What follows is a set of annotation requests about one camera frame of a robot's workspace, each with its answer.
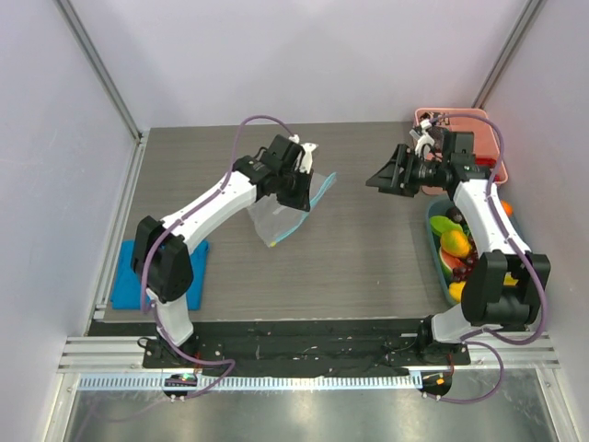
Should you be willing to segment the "clear zip top bag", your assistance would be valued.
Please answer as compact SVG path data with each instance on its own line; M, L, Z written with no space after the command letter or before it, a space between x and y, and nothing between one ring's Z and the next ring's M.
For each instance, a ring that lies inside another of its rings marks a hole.
M275 195L263 197L248 208L248 215L262 242L273 248L300 228L325 193L337 182L338 174L323 176L316 173L310 186L310 211L305 212L278 203Z

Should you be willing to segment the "orange green mango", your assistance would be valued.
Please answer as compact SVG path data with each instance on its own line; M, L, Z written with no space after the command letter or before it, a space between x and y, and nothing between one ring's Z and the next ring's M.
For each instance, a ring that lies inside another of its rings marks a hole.
M443 251L457 258L466 258L471 253L467 235L457 229L446 230L440 237Z

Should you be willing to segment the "purple grape bunch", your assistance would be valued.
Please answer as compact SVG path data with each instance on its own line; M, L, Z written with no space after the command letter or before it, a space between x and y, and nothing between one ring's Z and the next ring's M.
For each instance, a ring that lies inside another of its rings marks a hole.
M473 257L466 257L465 259L455 259L452 266L451 281L464 282L468 279L474 270L477 260Z

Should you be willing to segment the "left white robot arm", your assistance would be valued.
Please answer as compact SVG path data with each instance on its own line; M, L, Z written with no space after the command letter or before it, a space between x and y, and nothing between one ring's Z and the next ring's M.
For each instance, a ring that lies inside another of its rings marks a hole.
M273 195L283 206L310 210L315 143L276 135L256 156L238 158L211 189L171 215L145 217L137 226L131 261L140 304L152 304L165 358L188 366L196 355L187 293L194 279L191 254L237 212Z

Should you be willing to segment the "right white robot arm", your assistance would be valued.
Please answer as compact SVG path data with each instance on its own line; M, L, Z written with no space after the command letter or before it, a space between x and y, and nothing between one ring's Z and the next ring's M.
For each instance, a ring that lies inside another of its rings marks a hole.
M404 197L414 196L422 186L446 191L465 217L477 249L460 303L427 318L419 328L415 350L423 362L437 363L449 344L484 332L510 345L516 341L502 334L506 328L537 325L522 345L543 333L549 315L549 258L534 253L514 229L499 200L493 170L476 162L473 133L445 133L439 159L399 144L366 184Z

